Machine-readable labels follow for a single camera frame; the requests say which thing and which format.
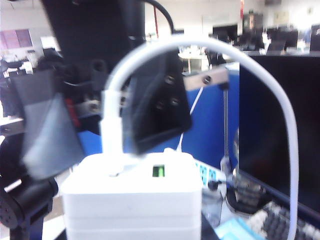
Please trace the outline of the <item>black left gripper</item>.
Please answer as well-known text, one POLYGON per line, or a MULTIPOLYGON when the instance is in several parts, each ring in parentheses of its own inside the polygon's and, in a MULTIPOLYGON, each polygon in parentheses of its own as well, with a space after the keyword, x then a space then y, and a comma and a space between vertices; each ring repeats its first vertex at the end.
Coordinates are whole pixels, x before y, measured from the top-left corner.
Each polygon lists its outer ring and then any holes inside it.
MULTIPOLYGON (((86 68, 61 66, 59 80, 67 104, 51 70, 11 78, 23 108, 21 160, 33 179, 59 175, 84 158, 76 128, 98 127, 101 92, 108 76, 107 65, 100 59, 86 68)), ((187 91, 228 87, 230 82, 228 70, 222 65, 205 71, 183 71, 180 76, 187 91)))

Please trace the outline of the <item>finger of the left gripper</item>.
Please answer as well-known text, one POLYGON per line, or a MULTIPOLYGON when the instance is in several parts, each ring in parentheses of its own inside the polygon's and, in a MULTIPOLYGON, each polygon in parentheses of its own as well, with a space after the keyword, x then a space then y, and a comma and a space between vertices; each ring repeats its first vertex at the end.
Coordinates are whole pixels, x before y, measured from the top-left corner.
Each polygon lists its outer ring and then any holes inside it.
POLYGON ((123 150, 144 154, 192 126, 178 50, 144 63, 127 80, 122 107, 123 150))

